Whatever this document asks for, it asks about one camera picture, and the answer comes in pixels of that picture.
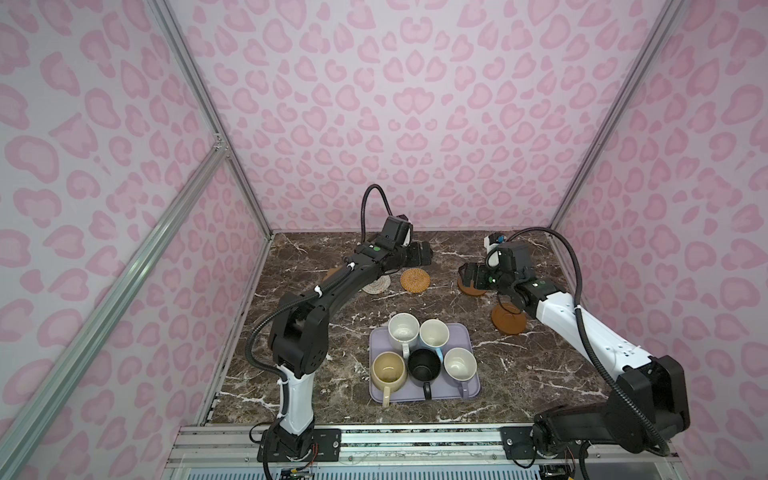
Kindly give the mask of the rattan woven round coaster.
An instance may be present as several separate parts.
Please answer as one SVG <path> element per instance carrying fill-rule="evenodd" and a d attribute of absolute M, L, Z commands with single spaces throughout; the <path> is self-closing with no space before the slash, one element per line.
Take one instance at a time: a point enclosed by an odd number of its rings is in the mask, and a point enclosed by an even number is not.
<path fill-rule="evenodd" d="M 402 273 L 400 283 L 407 292 L 420 294 L 431 285 L 431 277 L 424 269 L 409 268 Z"/>

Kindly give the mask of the white multicolour woven coaster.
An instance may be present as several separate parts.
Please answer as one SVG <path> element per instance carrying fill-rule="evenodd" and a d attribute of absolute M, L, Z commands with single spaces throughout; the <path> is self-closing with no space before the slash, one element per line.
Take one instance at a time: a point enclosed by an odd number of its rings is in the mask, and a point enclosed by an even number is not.
<path fill-rule="evenodd" d="M 364 286 L 362 290 L 369 295 L 379 295 L 388 290 L 391 285 L 391 278 L 389 275 L 383 275 L 377 280 Z"/>

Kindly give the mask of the brown wooden round coaster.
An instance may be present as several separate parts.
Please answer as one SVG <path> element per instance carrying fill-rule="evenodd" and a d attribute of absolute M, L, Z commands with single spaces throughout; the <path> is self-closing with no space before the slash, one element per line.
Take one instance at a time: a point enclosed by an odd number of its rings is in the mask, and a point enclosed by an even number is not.
<path fill-rule="evenodd" d="M 481 297 L 487 293 L 487 290 L 476 288 L 472 281 L 465 283 L 461 277 L 457 280 L 457 286 L 463 294 L 471 297 Z"/>

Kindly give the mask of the white speckled mug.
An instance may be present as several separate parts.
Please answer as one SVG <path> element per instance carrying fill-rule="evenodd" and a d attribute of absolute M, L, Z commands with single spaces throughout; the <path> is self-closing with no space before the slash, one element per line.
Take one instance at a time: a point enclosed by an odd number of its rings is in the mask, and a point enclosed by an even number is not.
<path fill-rule="evenodd" d="M 397 313 L 387 325 L 389 341 L 395 352 L 408 360 L 419 344 L 420 323 L 409 313 Z"/>

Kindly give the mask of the light blue mug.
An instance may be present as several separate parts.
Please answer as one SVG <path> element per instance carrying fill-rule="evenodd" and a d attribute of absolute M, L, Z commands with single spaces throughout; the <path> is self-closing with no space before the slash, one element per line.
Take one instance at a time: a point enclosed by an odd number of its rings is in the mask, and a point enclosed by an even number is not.
<path fill-rule="evenodd" d="M 420 345 L 433 351 L 443 361 L 443 349 L 450 340 L 449 327 L 438 319 L 424 321 L 419 330 Z"/>

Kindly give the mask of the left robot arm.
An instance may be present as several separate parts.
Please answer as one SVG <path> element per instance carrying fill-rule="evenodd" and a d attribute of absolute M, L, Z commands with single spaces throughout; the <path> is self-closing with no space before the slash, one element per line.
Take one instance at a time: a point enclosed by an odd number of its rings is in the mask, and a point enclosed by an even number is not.
<path fill-rule="evenodd" d="M 330 319 L 380 277 L 431 263 L 430 245 L 412 236 L 406 216 L 390 215 L 382 230 L 359 243 L 336 272 L 303 293 L 283 295 L 277 309 L 253 328 L 244 357 L 252 367 L 276 375 L 280 388 L 280 410 L 262 446 L 292 458 L 311 449 L 313 382 L 329 349 Z"/>

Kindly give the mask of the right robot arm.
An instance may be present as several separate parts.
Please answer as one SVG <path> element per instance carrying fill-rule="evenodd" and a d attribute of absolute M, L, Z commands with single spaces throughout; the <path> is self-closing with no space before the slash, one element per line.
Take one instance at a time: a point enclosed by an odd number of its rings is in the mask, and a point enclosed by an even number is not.
<path fill-rule="evenodd" d="M 495 243 L 484 261 L 463 264 L 458 275 L 461 286 L 504 295 L 517 310 L 551 328 L 611 389 L 602 403 L 558 406 L 537 414 L 531 438 L 538 453 L 553 456 L 580 441 L 666 456 L 670 440 L 690 427 L 682 365 L 632 344 L 586 311 L 574 295 L 538 276 L 525 243 Z"/>

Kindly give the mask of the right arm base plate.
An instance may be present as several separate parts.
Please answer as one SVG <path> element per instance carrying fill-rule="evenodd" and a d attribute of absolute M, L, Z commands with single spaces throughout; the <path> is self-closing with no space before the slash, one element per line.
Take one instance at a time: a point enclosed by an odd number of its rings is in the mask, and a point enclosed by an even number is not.
<path fill-rule="evenodd" d="M 532 459 L 536 462 L 544 460 L 577 460 L 579 444 L 571 442 L 568 446 L 555 446 L 551 451 L 539 450 L 534 446 L 532 426 L 502 426 L 499 428 L 501 445 L 507 460 L 515 460 L 526 464 Z"/>

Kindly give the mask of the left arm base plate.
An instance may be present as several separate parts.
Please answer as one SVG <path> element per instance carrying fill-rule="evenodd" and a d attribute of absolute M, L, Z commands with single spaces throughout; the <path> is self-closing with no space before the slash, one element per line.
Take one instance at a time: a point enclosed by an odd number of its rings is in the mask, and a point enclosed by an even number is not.
<path fill-rule="evenodd" d="M 339 460 L 342 431 L 335 428 L 310 426 L 305 432 L 293 435 L 282 427 L 268 433 L 260 441 L 257 459 L 268 463 L 336 462 Z"/>

